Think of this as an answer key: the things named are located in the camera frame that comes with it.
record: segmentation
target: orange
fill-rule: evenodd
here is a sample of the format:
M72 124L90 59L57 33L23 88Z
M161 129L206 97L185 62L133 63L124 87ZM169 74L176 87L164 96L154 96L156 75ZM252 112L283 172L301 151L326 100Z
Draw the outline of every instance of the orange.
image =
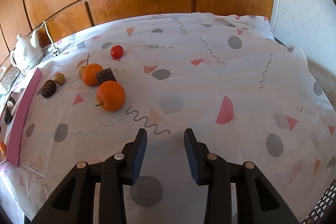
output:
M96 98L98 105L107 111L116 111L123 106L126 94L122 85L115 81L106 81L102 83L97 92Z
M88 64L83 70L82 79L85 85L93 86L97 85L96 73L102 71L103 68L99 64Z

